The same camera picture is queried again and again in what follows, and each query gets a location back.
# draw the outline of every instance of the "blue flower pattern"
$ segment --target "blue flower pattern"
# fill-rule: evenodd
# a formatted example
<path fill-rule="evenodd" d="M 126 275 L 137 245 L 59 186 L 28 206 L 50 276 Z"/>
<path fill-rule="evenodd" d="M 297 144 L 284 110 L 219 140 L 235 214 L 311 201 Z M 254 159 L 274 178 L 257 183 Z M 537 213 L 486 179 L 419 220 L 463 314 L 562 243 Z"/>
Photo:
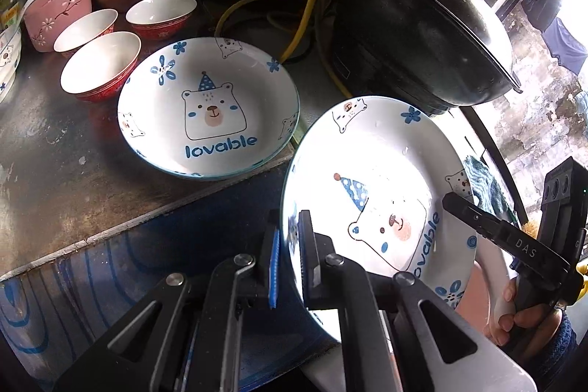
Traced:
<path fill-rule="evenodd" d="M 180 55 L 180 52 L 186 52 L 186 44 L 187 42 L 178 42 L 173 45 L 172 48 L 176 50 L 176 55 Z"/>
<path fill-rule="evenodd" d="M 407 124 L 413 120 L 415 122 L 420 122 L 420 111 L 416 110 L 414 107 L 408 107 L 408 112 L 401 113 L 401 117 L 404 117 L 405 123 Z"/>
<path fill-rule="evenodd" d="M 174 59 L 172 59 L 166 64 L 165 57 L 160 55 L 159 63 L 161 64 L 161 67 L 158 67 L 157 65 L 154 65 L 153 67 L 151 67 L 152 74 L 159 74 L 159 84 L 160 85 L 164 84 L 164 81 L 165 81 L 164 74 L 168 79 L 175 80 L 176 74 L 174 74 L 170 69 L 176 64 L 176 61 Z"/>
<path fill-rule="evenodd" d="M 435 288 L 435 292 L 443 298 L 443 301 L 445 301 L 449 304 L 449 306 L 455 309 L 463 296 L 464 291 L 458 292 L 461 286 L 462 282 L 458 279 L 454 281 L 452 285 L 449 287 L 449 292 L 447 292 L 447 290 L 442 286 L 437 286 Z"/>
<path fill-rule="evenodd" d="M 272 57 L 270 62 L 266 62 L 269 67 L 269 71 L 273 72 L 274 70 L 278 72 L 280 70 L 280 62 L 277 61 L 277 58 Z"/>

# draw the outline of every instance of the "red bowl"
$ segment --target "red bowl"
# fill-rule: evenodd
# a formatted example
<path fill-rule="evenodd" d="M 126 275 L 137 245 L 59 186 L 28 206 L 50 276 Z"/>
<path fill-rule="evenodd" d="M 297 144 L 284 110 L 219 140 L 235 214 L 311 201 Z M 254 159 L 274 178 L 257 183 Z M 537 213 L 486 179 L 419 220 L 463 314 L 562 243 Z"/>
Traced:
<path fill-rule="evenodd" d="M 97 37 L 78 50 L 61 73 L 61 88 L 80 100 L 114 97 L 135 68 L 141 40 L 131 32 Z"/>
<path fill-rule="evenodd" d="M 107 100 L 108 98 L 113 98 L 119 93 L 123 86 L 125 85 L 126 80 L 130 77 L 131 72 L 135 69 L 137 65 L 137 58 L 135 57 L 134 61 L 123 70 L 119 76 L 117 76 L 112 82 L 108 83 L 107 85 L 99 88 L 91 90 L 90 92 L 86 92 L 83 94 L 76 95 L 76 98 L 80 100 L 84 100 L 86 102 L 101 102 L 102 100 Z"/>
<path fill-rule="evenodd" d="M 65 58 L 70 58 L 91 40 L 114 32 L 117 17 L 118 12 L 114 9 L 102 9 L 85 15 L 60 34 L 53 49 Z"/>
<path fill-rule="evenodd" d="M 142 0 L 129 9 L 126 20 L 143 39 L 167 39 L 184 26 L 195 8 L 195 0 Z"/>

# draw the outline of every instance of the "pink bowl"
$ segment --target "pink bowl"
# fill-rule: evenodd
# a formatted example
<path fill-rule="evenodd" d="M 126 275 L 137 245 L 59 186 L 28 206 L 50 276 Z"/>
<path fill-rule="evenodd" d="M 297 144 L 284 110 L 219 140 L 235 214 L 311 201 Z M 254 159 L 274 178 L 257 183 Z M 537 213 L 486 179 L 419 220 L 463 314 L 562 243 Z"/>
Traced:
<path fill-rule="evenodd" d="M 26 30 L 39 52 L 51 52 L 57 37 L 90 12 L 92 0 L 36 0 L 26 11 Z"/>
<path fill-rule="evenodd" d="M 80 100 L 114 97 L 137 63 L 141 40 L 132 32 L 97 37 L 78 50 L 61 73 L 61 88 Z"/>
<path fill-rule="evenodd" d="M 118 12 L 114 9 L 91 12 L 68 26 L 55 40 L 53 49 L 70 58 L 91 40 L 114 32 L 117 17 Z"/>
<path fill-rule="evenodd" d="M 144 39 L 167 39 L 186 24 L 195 8 L 195 0 L 142 0 L 129 9 L 126 20 Z"/>

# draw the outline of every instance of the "finger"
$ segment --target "finger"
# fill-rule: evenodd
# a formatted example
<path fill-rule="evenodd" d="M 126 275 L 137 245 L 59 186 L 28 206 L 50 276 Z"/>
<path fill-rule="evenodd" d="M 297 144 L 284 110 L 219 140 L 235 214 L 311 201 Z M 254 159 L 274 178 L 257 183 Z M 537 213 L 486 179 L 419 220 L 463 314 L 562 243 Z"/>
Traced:
<path fill-rule="evenodd" d="M 490 335 L 492 338 L 490 339 L 493 343 L 497 346 L 504 346 L 509 341 L 509 334 L 506 332 L 502 327 L 497 327 L 494 324 L 494 321 L 490 322 L 488 326 Z"/>
<path fill-rule="evenodd" d="M 516 278 L 512 278 L 502 291 L 502 297 L 507 303 L 510 303 L 516 296 Z"/>
<path fill-rule="evenodd" d="M 498 325 L 502 330 L 510 332 L 515 324 L 515 316 L 512 314 L 504 314 L 498 319 Z"/>
<path fill-rule="evenodd" d="M 486 324 L 484 326 L 484 329 L 482 330 L 482 333 L 484 334 L 484 337 L 486 337 L 487 339 L 489 339 L 492 342 L 494 342 L 494 338 L 492 337 L 492 333 L 490 332 L 490 324 Z"/>
<path fill-rule="evenodd" d="M 547 304 L 537 304 L 536 306 L 529 307 L 514 315 L 514 323 L 525 329 L 536 327 L 548 313 L 549 309 Z"/>
<path fill-rule="evenodd" d="M 539 351 L 551 341 L 551 338 L 557 332 L 557 328 L 559 328 L 561 321 L 562 312 L 559 309 L 553 310 L 553 312 L 549 314 L 545 318 L 545 321 L 543 321 L 537 328 L 537 332 L 535 332 L 533 338 L 529 341 L 522 359 L 528 360 L 539 353 Z"/>

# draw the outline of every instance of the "white ceramic plate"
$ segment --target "white ceramic plate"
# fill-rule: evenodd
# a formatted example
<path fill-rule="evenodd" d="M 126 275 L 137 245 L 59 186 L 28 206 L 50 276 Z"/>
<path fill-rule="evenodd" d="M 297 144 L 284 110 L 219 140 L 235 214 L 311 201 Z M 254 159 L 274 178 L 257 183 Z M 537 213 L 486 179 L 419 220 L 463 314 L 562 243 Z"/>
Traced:
<path fill-rule="evenodd" d="M 334 106 L 302 140 L 282 194 L 283 244 L 301 297 L 298 213 L 310 210 L 337 253 L 384 276 L 410 271 L 457 307 L 476 236 L 443 210 L 450 191 L 472 198 L 458 155 L 424 114 L 386 97 Z M 313 316 L 340 340 L 336 312 Z"/>
<path fill-rule="evenodd" d="M 256 47 L 199 37 L 164 47 L 135 68 L 118 101 L 130 147 L 177 176 L 218 179 L 270 160 L 292 137 L 298 92 Z"/>
<path fill-rule="evenodd" d="M 0 102 L 6 98 L 10 91 L 18 63 L 21 60 L 21 29 L 17 28 L 10 44 L 0 52 Z"/>

